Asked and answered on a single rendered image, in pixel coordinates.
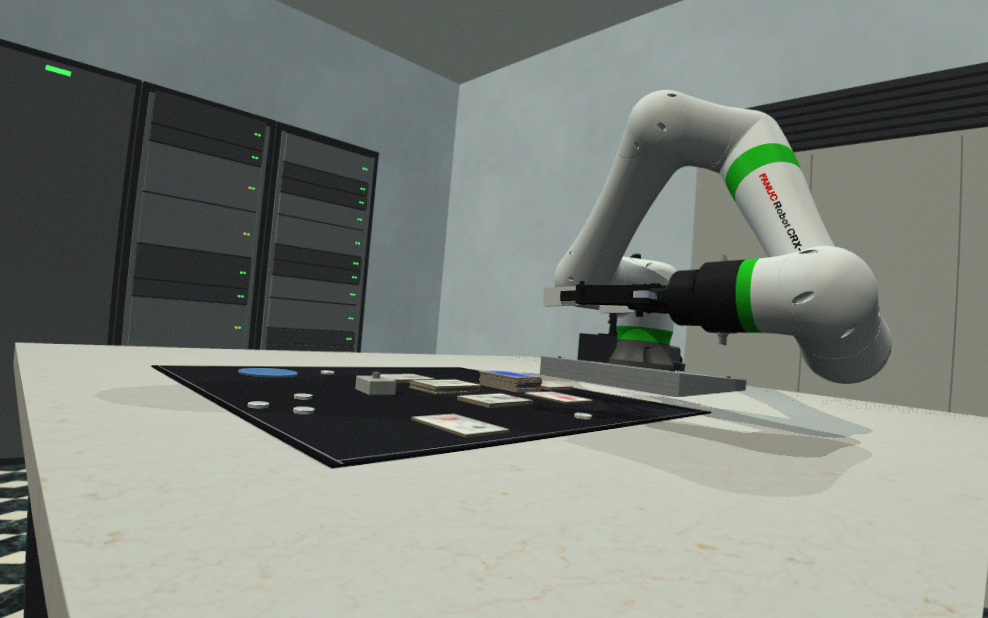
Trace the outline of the blue playing card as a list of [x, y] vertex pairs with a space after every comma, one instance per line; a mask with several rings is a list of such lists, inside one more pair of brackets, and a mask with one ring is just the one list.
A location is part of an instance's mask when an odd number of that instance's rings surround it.
[[506, 377], [511, 379], [541, 379], [541, 377], [538, 376], [532, 376], [532, 375], [526, 375], [526, 374], [520, 374], [520, 373], [514, 373], [508, 371], [479, 371], [479, 373]]

